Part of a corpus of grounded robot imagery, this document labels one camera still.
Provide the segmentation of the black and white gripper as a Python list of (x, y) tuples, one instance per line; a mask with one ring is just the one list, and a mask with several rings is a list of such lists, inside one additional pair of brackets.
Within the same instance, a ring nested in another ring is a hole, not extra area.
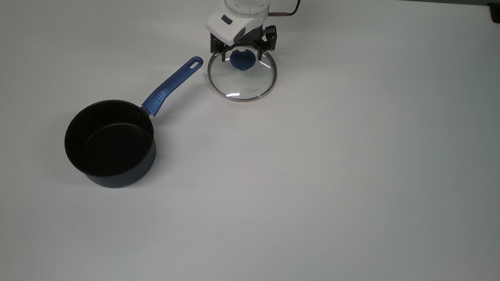
[(226, 53), (237, 47), (249, 46), (258, 50), (257, 60), (261, 61), (268, 51), (274, 51), (277, 44), (275, 25), (264, 27), (268, 14), (252, 17), (236, 16), (228, 10), (216, 10), (206, 21), (210, 32), (209, 49), (220, 53), (221, 61), (226, 61)]

